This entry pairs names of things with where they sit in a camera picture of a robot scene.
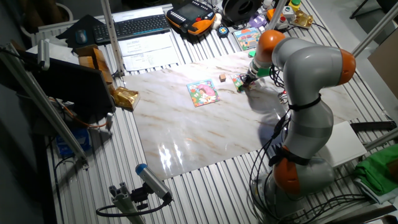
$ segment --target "keyboard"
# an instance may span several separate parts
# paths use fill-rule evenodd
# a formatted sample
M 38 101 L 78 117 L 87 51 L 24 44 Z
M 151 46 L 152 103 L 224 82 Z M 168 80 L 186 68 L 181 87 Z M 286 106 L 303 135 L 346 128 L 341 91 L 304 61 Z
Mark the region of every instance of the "keyboard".
M 118 40 L 126 40 L 168 32 L 170 31 L 170 25 L 165 15 L 156 15 L 115 22 L 114 29 Z M 97 44 L 107 44 L 111 42 L 105 24 L 94 26 L 93 32 Z

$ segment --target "white metal table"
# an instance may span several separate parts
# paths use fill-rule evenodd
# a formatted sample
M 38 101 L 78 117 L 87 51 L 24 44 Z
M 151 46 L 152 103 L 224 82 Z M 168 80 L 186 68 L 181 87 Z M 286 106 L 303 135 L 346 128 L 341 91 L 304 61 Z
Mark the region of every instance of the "white metal table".
M 171 5 L 164 6 L 164 11 L 171 9 Z M 301 10 L 313 15 L 314 22 L 327 28 L 316 10 L 308 0 L 302 0 Z M 32 44 L 45 39 L 50 35 L 56 36 L 64 32 L 73 22 L 40 27 L 39 32 L 32 38 Z M 337 46 L 334 38 L 325 30 L 313 26 L 309 30 L 292 29 L 286 33 L 292 37 L 302 38 L 323 45 Z M 232 34 L 228 38 L 220 39 L 215 30 L 202 37 L 182 39 L 173 30 L 171 31 L 173 45 L 177 51 L 179 63 L 164 65 L 130 72 L 129 75 L 151 72 L 163 68 L 170 68 L 186 63 L 220 57 L 241 51 Z M 111 46 L 101 46 L 112 71 L 116 71 L 116 64 Z M 123 86 L 123 79 L 116 80 L 117 86 Z M 387 121 L 383 108 L 374 96 L 368 85 L 359 74 L 344 85 L 344 88 L 358 107 L 362 118 L 352 123 L 368 121 Z M 359 133 L 362 142 L 372 141 L 387 131 L 367 131 Z M 127 218 L 104 218 L 95 213 L 97 208 L 111 205 L 111 195 L 108 192 L 110 185 L 127 183 L 130 190 L 141 187 L 142 180 L 135 174 L 135 167 L 145 163 L 139 133 L 133 114 L 130 111 L 117 108 L 114 124 L 110 131 L 106 129 L 91 130 L 93 150 L 87 152 L 90 168 L 84 170 L 74 166 L 73 162 L 61 164 L 56 172 L 50 172 L 55 210 L 58 223 L 129 223 Z M 366 156 L 381 150 L 377 147 L 369 151 Z M 56 153 L 54 146 L 47 149 L 50 170 L 62 158 Z M 257 152 L 250 152 L 216 164 L 193 170 L 165 180 L 174 195 L 172 206 L 144 215 L 147 223 L 257 223 L 257 218 L 249 204 L 247 195 L 249 171 Z M 349 174 L 353 171 L 356 162 L 349 162 L 335 170 L 337 180 L 329 187 L 315 195 L 305 197 L 302 202 L 309 210 L 329 198 L 342 194 L 358 194 Z M 156 196 L 149 197 L 149 207 L 160 205 Z M 338 207 L 338 216 L 369 205 L 369 203 L 355 203 Z M 334 219 L 327 213 L 319 222 Z

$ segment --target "colorful card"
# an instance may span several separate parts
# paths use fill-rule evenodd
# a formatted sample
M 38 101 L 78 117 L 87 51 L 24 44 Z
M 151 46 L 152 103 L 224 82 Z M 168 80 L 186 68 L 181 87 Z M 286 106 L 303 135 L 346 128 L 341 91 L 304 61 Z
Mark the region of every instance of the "colorful card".
M 191 83 L 188 84 L 187 87 L 195 107 L 214 103 L 220 100 L 211 79 Z
M 241 79 L 241 75 L 245 75 L 245 74 L 237 74 L 237 75 L 231 75 L 232 78 L 232 82 L 234 83 L 234 86 L 236 88 L 236 90 L 238 91 L 238 93 L 243 93 L 244 92 L 244 87 L 243 87 L 243 82 Z M 250 83 L 250 85 L 245 86 L 246 89 L 248 90 L 253 90 L 256 88 L 256 84 Z
M 257 28 L 251 27 L 235 31 L 234 35 L 239 45 L 242 47 L 242 50 L 247 50 L 257 47 L 261 33 Z

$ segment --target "white marble board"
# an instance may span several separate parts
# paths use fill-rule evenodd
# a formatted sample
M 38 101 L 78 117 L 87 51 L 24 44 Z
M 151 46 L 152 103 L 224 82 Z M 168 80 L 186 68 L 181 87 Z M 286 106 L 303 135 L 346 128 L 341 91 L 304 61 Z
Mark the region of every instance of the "white marble board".
M 246 73 L 250 61 L 248 52 L 238 52 L 124 77 L 126 88 L 141 94 L 133 114 L 147 164 L 161 179 L 255 151 L 270 138 L 287 107 L 269 77 L 260 90 L 236 91 L 230 75 Z M 227 76 L 223 83 L 221 74 Z M 209 78 L 221 101 L 194 107 L 187 84 Z M 335 124 L 359 117 L 342 86 L 321 94 Z

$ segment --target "computer monitor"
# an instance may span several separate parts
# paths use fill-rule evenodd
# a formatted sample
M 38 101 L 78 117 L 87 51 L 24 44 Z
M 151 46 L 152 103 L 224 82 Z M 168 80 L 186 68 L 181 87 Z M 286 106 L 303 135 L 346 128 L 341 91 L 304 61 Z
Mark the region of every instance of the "computer monitor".
M 36 54 L 18 53 L 26 60 L 37 63 Z M 2 71 L 6 68 L 0 63 Z M 73 102 L 74 112 L 84 118 L 94 114 L 105 116 L 116 110 L 113 97 L 109 94 L 100 70 L 50 58 L 50 68 L 47 71 L 32 72 L 32 74 L 47 96 Z M 6 85 L 15 91 L 22 89 L 15 81 Z

